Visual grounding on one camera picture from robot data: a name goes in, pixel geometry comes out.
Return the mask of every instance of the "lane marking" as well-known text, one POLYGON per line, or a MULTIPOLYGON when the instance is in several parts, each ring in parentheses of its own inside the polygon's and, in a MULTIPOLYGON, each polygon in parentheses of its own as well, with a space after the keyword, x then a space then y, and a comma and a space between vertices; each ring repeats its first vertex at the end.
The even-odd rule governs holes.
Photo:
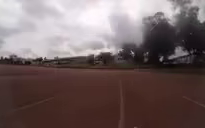
POLYGON ((10 113, 14 113, 16 111, 20 111, 20 110, 25 110, 25 109, 28 109, 28 108, 32 108, 34 106, 37 106, 39 104, 43 104, 43 103, 46 103, 50 100, 53 100, 55 97, 50 97, 50 98, 47 98, 47 99, 44 99, 44 100, 41 100, 41 101, 38 101, 38 102, 35 102, 35 103, 32 103, 32 104, 28 104, 28 105, 25 105, 25 106, 22 106, 22 107, 19 107, 17 109, 14 109, 12 110, 10 113))
POLYGON ((186 97, 186 96, 183 96, 182 98, 183 98, 183 99, 186 99, 186 100, 188 100, 188 101, 191 101, 192 103, 195 103, 195 104, 197 104, 197 105, 199 105, 199 106, 205 108, 205 104, 199 103, 199 102, 197 102, 197 101, 195 101, 195 100, 192 100, 192 99, 190 99, 190 98, 188 98, 188 97, 186 97))
POLYGON ((124 103, 124 92, 123 92, 123 85, 122 81, 119 81, 119 90, 120 90, 120 120, 118 128, 124 128, 125 125, 125 118, 124 118, 124 111, 125 111, 125 103, 124 103))

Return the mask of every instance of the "sky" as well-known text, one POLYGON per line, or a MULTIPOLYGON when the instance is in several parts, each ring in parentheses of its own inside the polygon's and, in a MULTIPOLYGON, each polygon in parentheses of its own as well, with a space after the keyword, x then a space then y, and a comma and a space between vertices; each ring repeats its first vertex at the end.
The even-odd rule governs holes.
MULTIPOLYGON (((194 0, 205 20, 205 0, 194 0)), ((142 42, 142 18, 162 11, 167 0, 0 0, 0 56, 54 58, 116 52, 142 42)))

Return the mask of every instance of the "building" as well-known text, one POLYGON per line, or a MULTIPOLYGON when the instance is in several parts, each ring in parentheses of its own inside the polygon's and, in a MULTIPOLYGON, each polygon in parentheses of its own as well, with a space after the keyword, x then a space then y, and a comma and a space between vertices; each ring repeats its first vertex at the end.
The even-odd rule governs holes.
POLYGON ((168 60, 170 64, 192 64, 195 59, 195 55, 178 56, 168 60))
POLYGON ((50 60, 43 60, 42 63, 46 65, 85 64, 87 63, 87 57, 76 56, 76 57, 67 57, 67 58, 55 58, 50 60))

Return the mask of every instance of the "red running track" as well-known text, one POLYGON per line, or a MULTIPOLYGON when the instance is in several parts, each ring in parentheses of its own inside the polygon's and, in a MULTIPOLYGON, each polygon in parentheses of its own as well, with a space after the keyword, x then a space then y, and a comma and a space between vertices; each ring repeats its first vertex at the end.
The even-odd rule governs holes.
POLYGON ((120 119, 205 128, 205 76, 0 65, 0 128, 120 128, 120 119))

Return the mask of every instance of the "track lane line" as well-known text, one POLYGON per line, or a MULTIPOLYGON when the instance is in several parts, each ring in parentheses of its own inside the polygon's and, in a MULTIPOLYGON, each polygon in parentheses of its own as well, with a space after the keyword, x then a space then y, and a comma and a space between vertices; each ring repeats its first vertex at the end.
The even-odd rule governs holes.
POLYGON ((119 90, 120 90, 120 119, 119 119, 119 126, 118 128, 124 128, 125 127, 125 102, 124 102, 124 90, 122 81, 119 81, 119 90))
POLYGON ((43 103, 49 102, 49 101, 53 100, 54 98, 55 97, 50 97, 50 98, 47 98, 47 99, 44 99, 44 100, 40 100, 40 101, 34 102, 32 104, 24 105, 22 107, 13 109, 9 113, 14 113, 14 112, 17 112, 17 111, 21 111, 21 110, 25 110, 25 109, 28 109, 28 108, 32 108, 32 107, 37 106, 39 104, 43 104, 43 103))
POLYGON ((190 102, 192 102, 192 103, 194 103, 196 105, 199 105, 199 106, 205 108, 205 104, 199 103, 198 101, 192 100, 191 98, 188 98, 186 96, 183 96, 182 98, 185 99, 185 100, 188 100, 188 101, 190 101, 190 102))

